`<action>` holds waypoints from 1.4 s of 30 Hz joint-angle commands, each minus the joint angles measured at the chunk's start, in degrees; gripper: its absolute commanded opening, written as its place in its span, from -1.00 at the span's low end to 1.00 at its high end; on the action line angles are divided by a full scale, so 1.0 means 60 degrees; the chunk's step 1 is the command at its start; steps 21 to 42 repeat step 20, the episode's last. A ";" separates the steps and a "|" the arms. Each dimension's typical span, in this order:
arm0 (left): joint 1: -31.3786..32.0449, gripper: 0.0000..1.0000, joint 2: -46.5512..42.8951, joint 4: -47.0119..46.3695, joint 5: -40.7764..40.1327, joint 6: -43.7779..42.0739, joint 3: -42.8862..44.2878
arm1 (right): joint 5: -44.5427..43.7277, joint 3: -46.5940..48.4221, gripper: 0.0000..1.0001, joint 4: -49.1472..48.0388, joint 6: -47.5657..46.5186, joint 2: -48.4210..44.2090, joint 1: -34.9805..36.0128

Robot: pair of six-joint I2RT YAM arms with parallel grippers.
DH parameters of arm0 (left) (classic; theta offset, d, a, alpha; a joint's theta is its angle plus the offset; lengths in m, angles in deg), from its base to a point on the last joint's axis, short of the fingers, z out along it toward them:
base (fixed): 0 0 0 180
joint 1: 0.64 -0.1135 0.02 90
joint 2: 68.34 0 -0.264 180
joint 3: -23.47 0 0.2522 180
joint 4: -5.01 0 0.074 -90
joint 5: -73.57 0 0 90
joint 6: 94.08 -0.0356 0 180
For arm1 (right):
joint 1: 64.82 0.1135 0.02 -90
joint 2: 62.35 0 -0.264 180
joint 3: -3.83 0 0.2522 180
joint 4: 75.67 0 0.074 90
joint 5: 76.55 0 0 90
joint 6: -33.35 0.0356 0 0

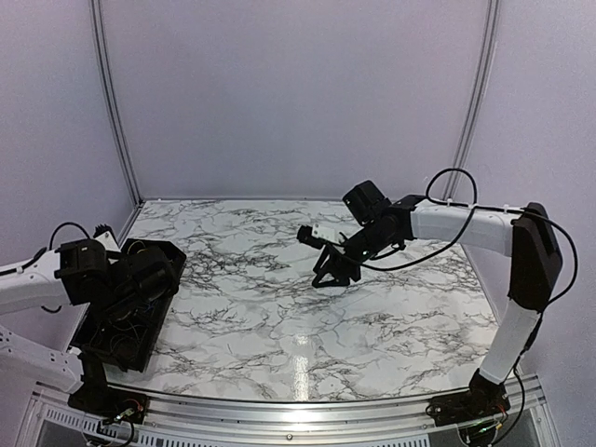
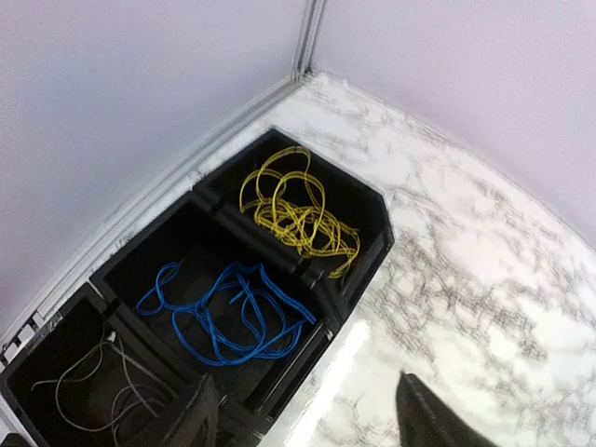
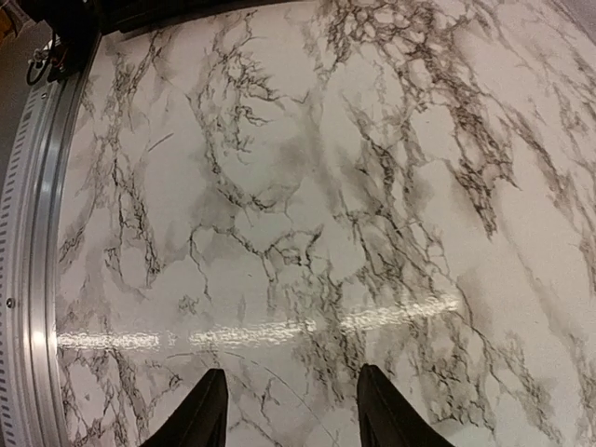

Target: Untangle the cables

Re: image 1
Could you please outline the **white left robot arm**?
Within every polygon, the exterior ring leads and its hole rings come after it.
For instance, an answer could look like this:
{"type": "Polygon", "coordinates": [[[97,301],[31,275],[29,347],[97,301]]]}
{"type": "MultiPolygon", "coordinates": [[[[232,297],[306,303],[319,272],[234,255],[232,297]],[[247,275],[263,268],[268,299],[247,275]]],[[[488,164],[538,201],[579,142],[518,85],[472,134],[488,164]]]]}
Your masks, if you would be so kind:
{"type": "MultiPolygon", "coordinates": [[[[179,275],[167,254],[152,241],[123,252],[112,228],[100,225],[93,237],[40,249],[26,262],[1,269],[1,312],[11,314],[35,307],[86,305],[100,318],[112,319],[173,295],[179,275]]],[[[115,390],[98,378],[88,378],[89,361],[1,329],[1,367],[22,373],[80,397],[95,413],[108,414],[117,406],[115,390]]]]}

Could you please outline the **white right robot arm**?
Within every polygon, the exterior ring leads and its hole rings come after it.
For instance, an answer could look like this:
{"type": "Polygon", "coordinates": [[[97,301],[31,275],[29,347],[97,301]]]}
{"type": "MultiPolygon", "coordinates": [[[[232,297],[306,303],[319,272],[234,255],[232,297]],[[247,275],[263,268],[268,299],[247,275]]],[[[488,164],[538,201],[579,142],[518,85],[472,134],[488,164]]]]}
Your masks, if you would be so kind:
{"type": "Polygon", "coordinates": [[[480,417],[496,404],[496,387],[531,348],[547,310],[575,286],[579,256],[573,237],[543,204],[486,205],[477,183],[470,189],[469,202],[435,198],[429,190],[391,200],[365,181],[343,197],[359,231],[348,236],[316,223],[297,237],[321,252],[315,288],[347,287],[364,269],[403,271],[462,247],[499,322],[461,399],[467,415],[480,417]]]}

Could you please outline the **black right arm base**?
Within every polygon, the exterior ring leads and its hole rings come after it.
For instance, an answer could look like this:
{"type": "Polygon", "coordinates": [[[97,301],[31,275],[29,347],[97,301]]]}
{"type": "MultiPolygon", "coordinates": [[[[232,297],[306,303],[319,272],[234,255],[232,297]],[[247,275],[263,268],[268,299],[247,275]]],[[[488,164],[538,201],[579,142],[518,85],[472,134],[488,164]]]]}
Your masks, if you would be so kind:
{"type": "Polygon", "coordinates": [[[494,383],[474,372],[468,388],[431,398],[426,414],[437,427],[461,424],[493,415],[504,415],[510,409],[503,382],[494,383]]]}

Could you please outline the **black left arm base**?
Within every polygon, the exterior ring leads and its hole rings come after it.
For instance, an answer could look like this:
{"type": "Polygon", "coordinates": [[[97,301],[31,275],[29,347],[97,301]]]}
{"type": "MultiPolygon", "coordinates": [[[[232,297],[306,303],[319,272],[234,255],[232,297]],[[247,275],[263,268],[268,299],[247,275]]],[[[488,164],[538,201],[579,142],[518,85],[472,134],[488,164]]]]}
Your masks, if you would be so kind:
{"type": "Polygon", "coordinates": [[[82,364],[82,385],[68,398],[68,406],[103,418],[107,424],[127,420],[141,424],[146,415],[148,397],[139,392],[108,385],[102,362],[86,353],[77,358],[82,364]]]}

